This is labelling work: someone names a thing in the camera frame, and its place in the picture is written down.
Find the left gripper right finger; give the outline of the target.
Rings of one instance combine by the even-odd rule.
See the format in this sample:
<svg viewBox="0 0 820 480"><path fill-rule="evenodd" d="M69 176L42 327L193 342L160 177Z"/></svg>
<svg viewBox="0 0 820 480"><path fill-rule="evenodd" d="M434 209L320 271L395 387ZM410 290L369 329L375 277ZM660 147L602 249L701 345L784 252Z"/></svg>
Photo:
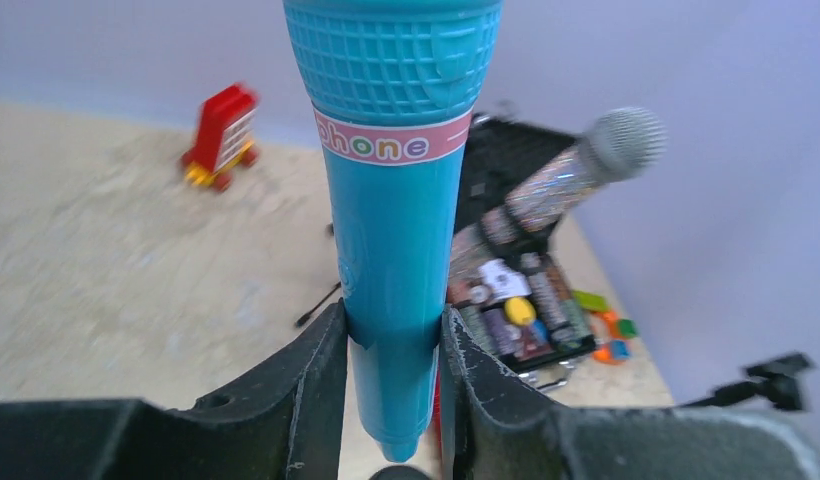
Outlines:
<svg viewBox="0 0 820 480"><path fill-rule="evenodd" d="M451 306L439 350L443 477L561 478L555 403L483 350Z"/></svg>

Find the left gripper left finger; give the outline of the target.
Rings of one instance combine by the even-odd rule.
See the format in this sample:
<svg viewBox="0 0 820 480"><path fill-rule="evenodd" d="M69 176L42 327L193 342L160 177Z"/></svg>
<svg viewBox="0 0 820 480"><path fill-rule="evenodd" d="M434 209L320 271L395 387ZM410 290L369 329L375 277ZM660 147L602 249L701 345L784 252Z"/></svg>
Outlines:
<svg viewBox="0 0 820 480"><path fill-rule="evenodd" d="M345 305L180 412L167 479L335 479L347 384Z"/></svg>

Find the blue toy microphone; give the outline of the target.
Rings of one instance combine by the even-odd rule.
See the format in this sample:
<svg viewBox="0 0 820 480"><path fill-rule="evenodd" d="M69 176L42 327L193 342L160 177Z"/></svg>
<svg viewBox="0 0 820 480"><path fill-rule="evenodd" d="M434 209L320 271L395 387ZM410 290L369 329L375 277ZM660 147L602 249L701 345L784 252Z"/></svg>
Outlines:
<svg viewBox="0 0 820 480"><path fill-rule="evenodd" d="M322 144L364 430L391 462L433 407L464 149L498 1L288 1Z"/></svg>

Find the silver glitter microphone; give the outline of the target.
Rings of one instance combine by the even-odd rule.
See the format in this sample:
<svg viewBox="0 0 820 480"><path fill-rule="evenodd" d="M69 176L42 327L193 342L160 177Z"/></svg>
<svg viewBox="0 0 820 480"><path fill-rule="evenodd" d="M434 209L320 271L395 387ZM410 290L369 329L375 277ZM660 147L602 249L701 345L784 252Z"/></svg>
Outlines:
<svg viewBox="0 0 820 480"><path fill-rule="evenodd" d="M561 216L602 187L642 174L665 149L665 127L656 114L623 107L596 119L573 145L511 189L509 175L490 171L469 204L472 222L454 235L449 278L468 276L493 259L516 268L521 254L546 251Z"/></svg>

